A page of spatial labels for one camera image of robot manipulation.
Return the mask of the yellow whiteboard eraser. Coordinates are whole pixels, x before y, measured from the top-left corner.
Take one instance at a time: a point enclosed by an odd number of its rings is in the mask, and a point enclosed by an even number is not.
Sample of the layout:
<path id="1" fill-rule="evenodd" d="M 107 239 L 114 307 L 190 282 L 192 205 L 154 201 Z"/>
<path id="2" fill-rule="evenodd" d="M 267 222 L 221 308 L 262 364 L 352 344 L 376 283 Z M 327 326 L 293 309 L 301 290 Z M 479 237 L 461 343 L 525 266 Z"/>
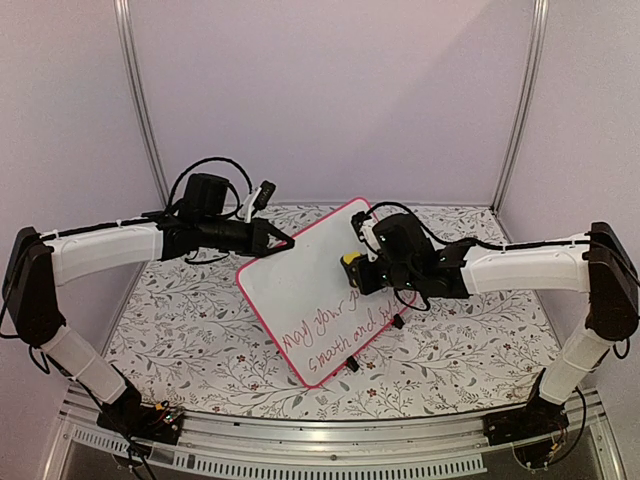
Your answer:
<path id="1" fill-rule="evenodd" d="M 367 255 L 362 254 L 360 252 L 348 253 L 343 255 L 340 258 L 340 263 L 343 267 L 348 268 L 350 265 L 352 265 L 354 262 L 356 262 L 358 259 L 361 259 L 362 257 L 367 258 Z"/>

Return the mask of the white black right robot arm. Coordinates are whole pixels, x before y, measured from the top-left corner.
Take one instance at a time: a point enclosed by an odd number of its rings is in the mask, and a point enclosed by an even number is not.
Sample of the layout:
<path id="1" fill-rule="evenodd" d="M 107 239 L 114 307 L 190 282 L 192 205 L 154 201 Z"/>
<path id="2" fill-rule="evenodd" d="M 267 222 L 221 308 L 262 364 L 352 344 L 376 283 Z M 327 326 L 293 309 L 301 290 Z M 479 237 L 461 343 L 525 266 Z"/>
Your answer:
<path id="1" fill-rule="evenodd" d="M 494 245 L 473 237 L 440 239 L 406 206 L 381 220 L 375 210 L 351 218 L 366 253 L 341 259 L 350 286 L 363 295 L 388 288 L 394 294 L 415 292 L 428 302 L 508 290 L 588 294 L 583 325 L 538 375 L 518 412 L 524 435 L 537 436 L 552 424 L 583 378 L 639 327 L 638 273 L 605 222 L 565 239 Z"/>

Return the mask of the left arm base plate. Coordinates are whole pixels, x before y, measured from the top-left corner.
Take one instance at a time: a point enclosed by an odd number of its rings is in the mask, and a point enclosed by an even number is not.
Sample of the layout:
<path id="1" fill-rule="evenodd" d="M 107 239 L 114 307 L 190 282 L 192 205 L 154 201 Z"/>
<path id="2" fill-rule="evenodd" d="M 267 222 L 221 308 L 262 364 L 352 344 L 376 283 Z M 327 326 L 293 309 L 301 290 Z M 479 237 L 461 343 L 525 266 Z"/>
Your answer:
<path id="1" fill-rule="evenodd" d="M 180 406 L 141 405 L 131 415 L 117 413 L 108 406 L 101 412 L 97 425 L 119 433 L 126 439 L 143 439 L 151 442 L 177 445 L 182 433 L 185 409 Z"/>

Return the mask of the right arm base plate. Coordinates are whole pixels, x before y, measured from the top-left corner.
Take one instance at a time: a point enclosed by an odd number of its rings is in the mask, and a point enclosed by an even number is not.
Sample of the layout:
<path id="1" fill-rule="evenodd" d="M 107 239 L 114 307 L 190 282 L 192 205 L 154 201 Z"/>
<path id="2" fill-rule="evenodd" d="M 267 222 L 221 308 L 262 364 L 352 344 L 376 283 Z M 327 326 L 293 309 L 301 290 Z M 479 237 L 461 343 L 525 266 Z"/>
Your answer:
<path id="1" fill-rule="evenodd" d="M 489 413 L 482 422 L 483 434 L 491 446 L 547 435 L 569 426 L 564 406 L 546 401 Z"/>

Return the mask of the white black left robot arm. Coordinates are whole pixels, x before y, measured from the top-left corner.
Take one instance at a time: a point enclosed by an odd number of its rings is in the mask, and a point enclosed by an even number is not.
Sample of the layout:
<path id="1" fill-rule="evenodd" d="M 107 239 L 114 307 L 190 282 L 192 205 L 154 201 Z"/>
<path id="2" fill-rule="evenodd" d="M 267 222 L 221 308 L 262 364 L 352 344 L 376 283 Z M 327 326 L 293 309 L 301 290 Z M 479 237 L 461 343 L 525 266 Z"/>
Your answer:
<path id="1" fill-rule="evenodd" d="M 159 211 L 47 234 L 24 227 L 14 241 L 1 288 L 1 316 L 11 319 L 15 329 L 9 337 L 27 345 L 31 361 L 44 374 L 57 368 L 78 383 L 107 425 L 126 435 L 141 433 L 149 420 L 166 421 L 172 410 L 161 407 L 154 414 L 143 404 L 137 388 L 67 324 L 57 289 L 134 263 L 179 257 L 191 263 L 192 253 L 203 248 L 252 258 L 292 249 L 292 237 L 256 215 L 266 208 L 274 184 L 249 184 L 247 197 L 241 198 L 228 179 L 199 172 L 209 163 L 245 171 L 230 158 L 202 159 L 177 177 Z"/>

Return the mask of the pink framed whiteboard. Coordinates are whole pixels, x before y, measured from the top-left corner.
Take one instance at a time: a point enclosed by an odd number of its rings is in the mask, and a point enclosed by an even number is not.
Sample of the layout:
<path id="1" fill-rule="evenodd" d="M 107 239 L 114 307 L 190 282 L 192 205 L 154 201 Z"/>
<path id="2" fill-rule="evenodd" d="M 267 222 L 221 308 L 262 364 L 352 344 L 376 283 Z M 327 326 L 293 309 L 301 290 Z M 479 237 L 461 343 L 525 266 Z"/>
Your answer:
<path id="1" fill-rule="evenodd" d="M 369 207 L 362 197 L 351 200 L 295 233 L 291 250 L 255 259 L 236 274 L 263 329 L 308 388 L 326 382 L 418 300 L 414 292 L 362 295 L 350 286 L 340 258 L 366 250 L 350 220 Z"/>

